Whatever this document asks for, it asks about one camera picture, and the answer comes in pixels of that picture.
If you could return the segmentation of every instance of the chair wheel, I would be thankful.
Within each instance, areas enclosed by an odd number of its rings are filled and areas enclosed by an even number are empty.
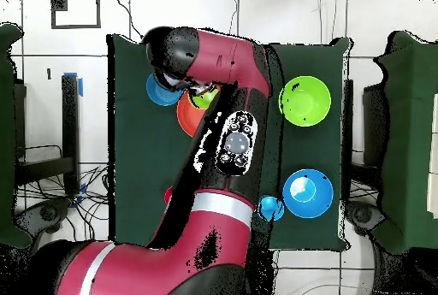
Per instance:
[[[364,228],[361,228],[361,227],[357,227],[357,226],[354,227],[354,232],[357,235],[364,236],[364,237],[368,234],[367,230],[365,230]]]
[[[61,222],[58,222],[56,225],[50,226],[45,231],[49,234],[52,234],[52,233],[57,232],[60,228],[61,228]]]

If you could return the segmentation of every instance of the black cable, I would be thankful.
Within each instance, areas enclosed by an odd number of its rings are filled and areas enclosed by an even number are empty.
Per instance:
[[[333,26],[332,26],[332,41],[333,41],[333,34],[334,34],[334,23],[336,21],[336,9],[338,5],[338,0],[334,0],[334,17],[333,17]]]
[[[377,194],[377,191],[373,191],[373,192],[369,192],[369,193],[365,193],[365,194],[360,194],[358,196],[350,196],[350,198],[359,198],[359,197],[366,197],[366,196],[371,196],[374,199],[377,199],[376,197],[373,196],[373,194]]]
[[[234,15],[237,13],[237,9],[239,8],[239,6],[237,5],[237,1],[234,0],[234,3],[236,4],[236,10],[234,11],[233,15],[231,16],[231,22],[229,24],[229,31],[228,34],[231,33],[231,27],[233,26],[233,19],[234,19]]]
[[[74,207],[78,211],[80,218],[82,219],[82,221],[84,223],[86,223],[88,225],[89,231],[90,231],[90,229],[92,230],[92,235],[90,233],[90,236],[91,236],[90,239],[94,239],[96,237],[96,234],[94,233],[94,227],[90,223],[88,223],[88,221],[85,219],[85,217],[80,213],[78,206],[80,206],[82,209],[84,209],[80,204],[78,204],[77,202],[74,202]]]
[[[131,16],[131,13],[129,12],[129,9],[127,9],[123,4],[121,4],[120,0],[117,0],[117,3],[119,3],[127,11],[127,14],[129,15],[129,20],[131,22],[131,27],[140,36],[140,38],[143,38],[144,36],[139,31],[137,31],[137,28],[135,28],[133,26],[133,17]]]
[[[89,212],[88,215],[90,215],[93,219],[95,219],[95,220],[99,220],[99,221],[107,221],[107,220],[109,220],[109,217],[106,217],[106,218],[98,217],[98,216],[96,216],[94,213],[91,213],[91,212]]]
[[[70,221],[70,219],[68,217],[66,217],[66,220],[68,221],[68,223],[70,224],[70,226],[73,229],[73,239],[74,239],[74,242],[77,242],[78,240],[76,238],[76,229],[74,228],[74,224]]]

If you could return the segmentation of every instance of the robot button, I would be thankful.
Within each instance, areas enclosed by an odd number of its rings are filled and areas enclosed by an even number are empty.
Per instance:
[[[227,153],[224,153],[221,155],[221,162],[222,163],[229,162],[229,160],[230,160],[230,156]]]
[[[237,120],[239,122],[241,122],[242,124],[245,124],[248,121],[248,119],[244,115],[239,116],[239,118],[237,118]]]
[[[246,159],[244,156],[237,156],[236,159],[234,159],[234,162],[237,167],[243,167],[246,164]]]

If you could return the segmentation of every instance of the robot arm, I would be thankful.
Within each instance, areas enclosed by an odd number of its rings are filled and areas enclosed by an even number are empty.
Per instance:
[[[38,278],[53,283],[50,295],[240,295],[270,92],[264,50],[190,27],[159,27],[142,43],[163,87],[221,85],[155,237],[146,247],[55,242],[37,253],[31,274],[56,257],[54,274]]]

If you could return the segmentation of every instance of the green mat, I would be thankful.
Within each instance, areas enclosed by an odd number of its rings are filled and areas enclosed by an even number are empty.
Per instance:
[[[15,207],[15,102],[14,69],[9,59],[10,45],[22,37],[22,31],[9,23],[0,24],[0,244],[28,247],[31,237],[14,226]]]
[[[382,209],[388,216],[373,234],[392,254],[412,247],[438,249],[438,220],[427,211],[438,44],[394,32],[384,56],[389,141],[382,166]]]
[[[175,105],[158,106],[148,98],[145,83],[152,68],[144,46],[117,35],[113,36],[113,42],[115,239],[144,245],[154,234],[163,215],[163,195],[173,185],[191,139],[176,120]],[[334,187],[332,206],[316,219],[299,219],[287,210],[275,223],[271,248],[334,251],[346,248],[346,243],[338,237],[338,219],[342,70],[343,55],[349,45],[350,40],[342,38],[330,46],[266,46],[270,51],[269,68],[274,93],[269,100],[260,193],[280,197],[287,177],[302,168],[324,172]],[[275,61],[275,55],[280,59],[280,66]],[[285,82],[296,76],[311,75],[328,86],[332,106],[324,121],[310,128],[283,123],[278,109],[278,94],[284,86],[281,70]],[[263,225],[264,222],[255,214],[253,229]]]

